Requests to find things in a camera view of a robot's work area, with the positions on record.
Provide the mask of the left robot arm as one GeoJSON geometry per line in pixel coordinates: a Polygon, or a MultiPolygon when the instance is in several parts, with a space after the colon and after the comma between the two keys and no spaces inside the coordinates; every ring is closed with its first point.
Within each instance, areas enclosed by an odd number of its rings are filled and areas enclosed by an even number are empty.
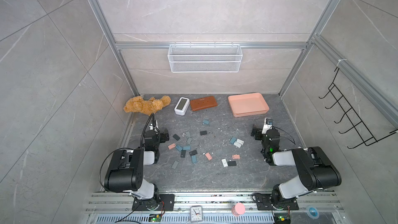
{"type": "Polygon", "coordinates": [[[144,179],[144,166],[159,161],[160,144],[169,140],[168,130],[161,132],[155,114],[150,114],[137,148],[118,148],[106,157],[110,163],[105,177],[98,174],[102,188],[114,193],[129,193],[143,203],[158,205],[161,202],[158,187],[144,179]]]}

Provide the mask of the pink storage tray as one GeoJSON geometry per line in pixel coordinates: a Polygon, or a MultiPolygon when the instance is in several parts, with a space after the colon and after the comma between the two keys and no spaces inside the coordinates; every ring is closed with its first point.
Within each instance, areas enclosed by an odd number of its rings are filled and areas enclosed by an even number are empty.
{"type": "Polygon", "coordinates": [[[269,106],[260,93],[230,95],[229,105],[234,117],[266,114],[269,106]]]}

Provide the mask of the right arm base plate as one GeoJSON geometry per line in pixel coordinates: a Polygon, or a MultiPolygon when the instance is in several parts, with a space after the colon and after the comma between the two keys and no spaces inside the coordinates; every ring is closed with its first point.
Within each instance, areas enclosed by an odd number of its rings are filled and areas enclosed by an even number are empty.
{"type": "Polygon", "coordinates": [[[296,198],[284,199],[272,194],[253,193],[252,199],[260,211],[283,210],[298,211],[296,198]]]}

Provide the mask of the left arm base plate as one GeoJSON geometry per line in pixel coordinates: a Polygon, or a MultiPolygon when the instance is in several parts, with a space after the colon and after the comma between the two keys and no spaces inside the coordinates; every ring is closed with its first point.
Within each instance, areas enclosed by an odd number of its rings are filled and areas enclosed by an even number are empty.
{"type": "Polygon", "coordinates": [[[137,198],[133,201],[133,211],[172,211],[175,204],[174,194],[160,194],[155,195],[148,200],[139,200],[137,198]]]}

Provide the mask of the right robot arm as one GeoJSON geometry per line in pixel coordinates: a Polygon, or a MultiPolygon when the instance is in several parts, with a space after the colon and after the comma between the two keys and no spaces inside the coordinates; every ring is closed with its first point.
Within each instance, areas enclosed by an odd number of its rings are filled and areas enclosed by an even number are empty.
{"type": "Polygon", "coordinates": [[[273,208],[292,209],[298,197],[342,183],[339,171],[319,146],[280,150],[281,136],[272,125],[253,126],[251,136],[261,142],[261,154],[268,165],[294,166],[297,170],[296,177],[273,187],[268,200],[273,208]]]}

